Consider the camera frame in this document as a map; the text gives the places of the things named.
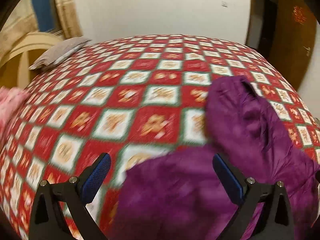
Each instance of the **curtain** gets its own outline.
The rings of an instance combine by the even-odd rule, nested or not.
[[[55,0],[55,3],[65,38],[82,36],[74,0]]]
[[[0,31],[0,60],[12,49],[16,41],[37,30],[38,23],[31,0],[21,0]]]

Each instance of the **blue textured pad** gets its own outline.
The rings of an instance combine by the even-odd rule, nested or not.
[[[109,154],[106,154],[81,188],[80,200],[83,204],[88,204],[93,201],[110,167],[111,157]]]
[[[243,188],[219,154],[213,157],[213,169],[232,203],[240,205],[244,200]]]

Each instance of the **pink fabric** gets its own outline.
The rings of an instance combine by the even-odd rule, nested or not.
[[[0,88],[0,150],[2,150],[6,134],[10,130],[9,121],[29,95],[28,92],[17,87]]]

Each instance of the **bed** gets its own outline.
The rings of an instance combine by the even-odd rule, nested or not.
[[[292,86],[259,53],[225,40],[147,35],[87,46],[27,86],[0,155],[0,204],[28,239],[42,179],[64,182],[102,152],[111,171],[87,209],[108,233],[125,171],[146,159],[206,143],[204,103],[221,76],[244,75],[270,101],[294,145],[320,155],[320,131]],[[80,239],[68,207],[64,214]]]

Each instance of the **purple garment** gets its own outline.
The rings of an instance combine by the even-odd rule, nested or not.
[[[293,146],[272,106],[242,76],[215,80],[205,111],[210,143],[147,160],[127,171],[111,239],[216,239],[237,209],[212,168],[218,152],[246,177],[261,183],[284,182],[295,239],[303,239],[317,214],[319,165]],[[261,207],[242,239],[250,237]]]

